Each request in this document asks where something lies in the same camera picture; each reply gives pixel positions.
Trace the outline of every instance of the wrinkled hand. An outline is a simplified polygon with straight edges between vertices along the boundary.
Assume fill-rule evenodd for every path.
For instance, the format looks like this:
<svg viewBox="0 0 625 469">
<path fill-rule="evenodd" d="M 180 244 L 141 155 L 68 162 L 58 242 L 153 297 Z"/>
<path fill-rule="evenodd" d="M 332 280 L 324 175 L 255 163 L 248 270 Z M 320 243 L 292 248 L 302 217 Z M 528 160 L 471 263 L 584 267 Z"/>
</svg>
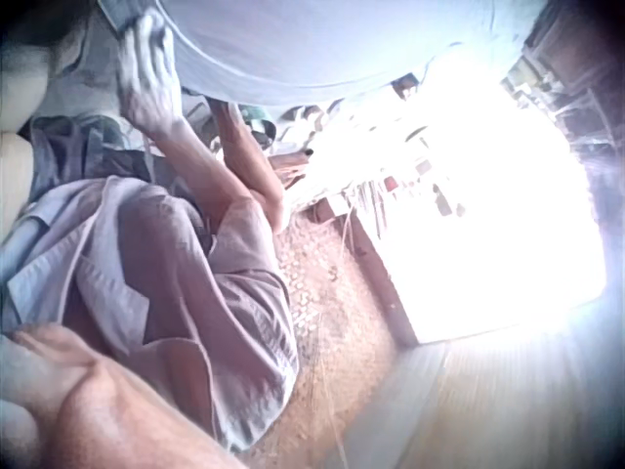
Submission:
<svg viewBox="0 0 625 469">
<path fill-rule="evenodd" d="M 118 81 L 122 115 L 148 137 L 167 137 L 184 121 L 173 34 L 155 10 L 124 33 Z"/>
</svg>

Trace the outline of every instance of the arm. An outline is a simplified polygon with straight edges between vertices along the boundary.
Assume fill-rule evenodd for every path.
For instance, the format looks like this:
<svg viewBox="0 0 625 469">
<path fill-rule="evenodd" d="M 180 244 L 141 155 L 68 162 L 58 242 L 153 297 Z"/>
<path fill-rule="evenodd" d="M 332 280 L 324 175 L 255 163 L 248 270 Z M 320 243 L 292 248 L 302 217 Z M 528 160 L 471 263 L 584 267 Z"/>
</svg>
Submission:
<svg viewBox="0 0 625 469">
<path fill-rule="evenodd" d="M 124 116 L 154 140 L 212 223 L 219 226 L 233 202 L 252 198 L 252 193 L 217 161 L 183 117 L 172 32 L 156 13 L 141 17 L 124 34 L 119 92 Z"/>
<path fill-rule="evenodd" d="M 226 166 L 261 203 L 271 230 L 280 233 L 289 221 L 282 183 L 243 122 L 238 107 L 213 99 L 208 102 L 219 129 Z"/>
<path fill-rule="evenodd" d="M 58 324 L 0 335 L 0 369 L 9 467 L 244 469 L 141 377 Z"/>
</svg>

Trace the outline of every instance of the forearm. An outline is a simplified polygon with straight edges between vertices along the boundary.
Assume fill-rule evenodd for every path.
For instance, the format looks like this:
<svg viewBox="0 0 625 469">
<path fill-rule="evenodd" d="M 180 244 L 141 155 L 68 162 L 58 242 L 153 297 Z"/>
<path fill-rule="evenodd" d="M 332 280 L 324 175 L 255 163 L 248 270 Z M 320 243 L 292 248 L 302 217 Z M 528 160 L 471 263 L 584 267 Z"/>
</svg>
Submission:
<svg viewBox="0 0 625 469">
<path fill-rule="evenodd" d="M 288 223 L 284 187 L 234 104 L 209 99 L 217 122 L 224 162 L 261 203 L 275 233 Z"/>
<path fill-rule="evenodd" d="M 252 198 L 252 193 L 215 158 L 185 120 L 166 135 L 153 139 L 187 183 L 204 216 L 215 226 L 219 226 L 233 202 Z"/>
</svg>

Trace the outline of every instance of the dirt ground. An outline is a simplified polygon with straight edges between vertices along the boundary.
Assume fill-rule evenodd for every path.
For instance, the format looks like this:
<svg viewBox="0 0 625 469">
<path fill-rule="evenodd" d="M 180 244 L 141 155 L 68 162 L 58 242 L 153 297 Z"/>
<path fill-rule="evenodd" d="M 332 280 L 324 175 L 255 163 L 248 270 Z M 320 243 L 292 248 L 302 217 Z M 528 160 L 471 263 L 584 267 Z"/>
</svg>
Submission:
<svg viewBox="0 0 625 469">
<path fill-rule="evenodd" d="M 298 215 L 276 242 L 301 370 L 291 401 L 241 459 L 252 469 L 315 467 L 396 359 L 377 298 L 333 226 Z"/>
</svg>

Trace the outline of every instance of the fingers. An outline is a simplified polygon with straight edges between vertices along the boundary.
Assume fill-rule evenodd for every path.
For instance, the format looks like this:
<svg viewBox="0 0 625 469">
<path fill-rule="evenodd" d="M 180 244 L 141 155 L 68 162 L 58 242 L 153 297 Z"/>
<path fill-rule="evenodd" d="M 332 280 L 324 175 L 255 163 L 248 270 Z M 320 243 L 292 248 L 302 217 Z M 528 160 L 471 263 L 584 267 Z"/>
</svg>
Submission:
<svg viewBox="0 0 625 469">
<path fill-rule="evenodd" d="M 139 89 L 139 85 L 157 80 L 169 84 L 175 78 L 173 33 L 163 17 L 150 8 L 124 34 L 120 47 L 120 84 Z"/>
<path fill-rule="evenodd" d="M 143 15 L 135 26 L 137 62 L 139 63 L 139 78 L 146 85 L 156 83 L 156 74 L 152 65 L 150 37 L 154 24 L 153 15 Z"/>
<path fill-rule="evenodd" d="M 122 90 L 139 90 L 139 71 L 135 52 L 135 32 L 128 29 L 119 47 L 119 86 Z"/>
<path fill-rule="evenodd" d="M 15 331 L 11 339 L 48 362 L 58 364 L 84 365 L 98 356 L 75 332 L 58 324 L 27 325 Z"/>
<path fill-rule="evenodd" d="M 165 27 L 163 37 L 163 49 L 165 51 L 165 66 L 172 75 L 176 74 L 176 64 L 174 62 L 174 34 L 169 27 Z"/>
</svg>

